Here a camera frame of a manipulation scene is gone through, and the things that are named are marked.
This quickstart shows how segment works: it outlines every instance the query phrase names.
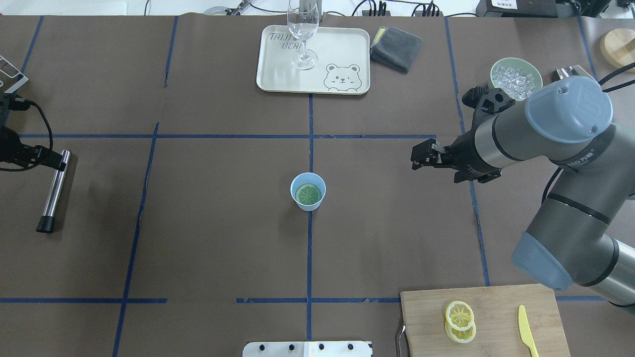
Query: wine glass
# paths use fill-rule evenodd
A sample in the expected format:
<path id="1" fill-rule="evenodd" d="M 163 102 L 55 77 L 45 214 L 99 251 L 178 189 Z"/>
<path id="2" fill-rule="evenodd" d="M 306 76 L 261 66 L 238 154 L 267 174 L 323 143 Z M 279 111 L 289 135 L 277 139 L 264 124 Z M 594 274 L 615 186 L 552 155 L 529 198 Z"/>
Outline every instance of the wine glass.
<path id="1" fill-rule="evenodd" d="M 286 21 L 293 37 L 303 42 L 302 49 L 293 54 L 293 65 L 306 71 L 315 67 L 318 55 L 307 50 L 307 40 L 318 30 L 319 13 L 316 0 L 289 0 Z"/>

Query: paper cup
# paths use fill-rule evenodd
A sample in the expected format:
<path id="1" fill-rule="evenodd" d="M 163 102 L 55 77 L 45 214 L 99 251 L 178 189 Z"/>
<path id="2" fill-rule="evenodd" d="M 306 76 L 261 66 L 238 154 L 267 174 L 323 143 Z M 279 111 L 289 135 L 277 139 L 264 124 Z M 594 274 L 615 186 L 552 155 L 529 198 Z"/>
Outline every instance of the paper cup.
<path id="1" fill-rule="evenodd" d="M 313 205 L 303 205 L 300 202 L 298 202 L 297 199 L 295 199 L 295 191 L 297 191 L 300 188 L 300 186 L 304 184 L 315 185 L 317 189 L 319 189 L 320 193 L 322 194 L 322 197 L 320 197 L 319 201 L 314 203 Z M 319 204 L 322 203 L 324 196 L 326 196 L 326 184 L 324 183 L 324 180 L 319 175 L 316 175 L 315 173 L 312 173 L 312 172 L 305 172 L 305 173 L 301 173 L 300 175 L 297 175 L 293 179 L 293 181 L 291 181 L 290 191 L 291 191 L 291 198 L 293 198 L 294 202 L 298 205 L 298 207 L 300 207 L 303 211 L 310 212 L 317 209 L 319 207 Z"/>

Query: gray towel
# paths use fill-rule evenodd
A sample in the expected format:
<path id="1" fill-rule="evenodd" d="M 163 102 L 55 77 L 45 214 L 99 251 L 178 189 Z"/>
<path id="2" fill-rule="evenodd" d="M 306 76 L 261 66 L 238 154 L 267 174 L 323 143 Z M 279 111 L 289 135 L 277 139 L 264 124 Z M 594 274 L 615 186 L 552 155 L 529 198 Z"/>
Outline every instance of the gray towel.
<path id="1" fill-rule="evenodd" d="M 408 73 L 423 40 L 394 27 L 388 27 L 383 34 L 381 31 L 382 28 L 370 46 L 370 58 L 399 72 Z"/>

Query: yellow knife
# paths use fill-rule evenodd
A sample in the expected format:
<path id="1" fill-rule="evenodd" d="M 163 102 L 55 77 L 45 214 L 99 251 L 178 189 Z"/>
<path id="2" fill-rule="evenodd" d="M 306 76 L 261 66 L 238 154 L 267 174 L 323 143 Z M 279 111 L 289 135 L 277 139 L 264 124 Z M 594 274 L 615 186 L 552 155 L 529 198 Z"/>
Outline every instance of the yellow knife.
<path id="1" fill-rule="evenodd" d="M 527 320 L 524 305 L 518 307 L 518 329 L 520 330 L 521 340 L 523 340 L 523 343 L 526 344 L 531 351 L 531 357 L 538 357 L 538 350 L 536 349 L 536 344 L 533 343 L 533 336 L 529 329 L 529 321 Z"/>

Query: lemon slice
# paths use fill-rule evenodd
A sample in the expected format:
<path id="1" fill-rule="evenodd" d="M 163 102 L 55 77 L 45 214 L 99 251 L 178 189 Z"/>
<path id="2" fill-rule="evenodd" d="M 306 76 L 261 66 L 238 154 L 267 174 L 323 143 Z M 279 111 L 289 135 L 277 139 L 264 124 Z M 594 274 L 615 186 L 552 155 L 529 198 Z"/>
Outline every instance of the lemon slice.
<path id="1" fill-rule="evenodd" d="M 467 331 L 474 324 L 474 312 L 465 302 L 453 301 L 445 309 L 445 321 L 456 331 Z"/>
<path id="2" fill-rule="evenodd" d="M 295 191 L 295 198 L 301 204 L 310 206 L 316 204 L 322 198 L 322 194 L 314 184 L 304 184 Z"/>
<path id="3" fill-rule="evenodd" d="M 446 321 L 445 322 L 445 333 L 446 333 L 446 335 L 448 335 L 448 337 L 452 341 L 458 342 L 460 344 L 466 344 L 468 342 L 471 342 L 474 339 L 474 337 L 476 336 L 476 325 L 474 323 L 472 323 L 472 327 L 470 327 L 468 330 L 466 330 L 466 331 L 456 331 Z"/>

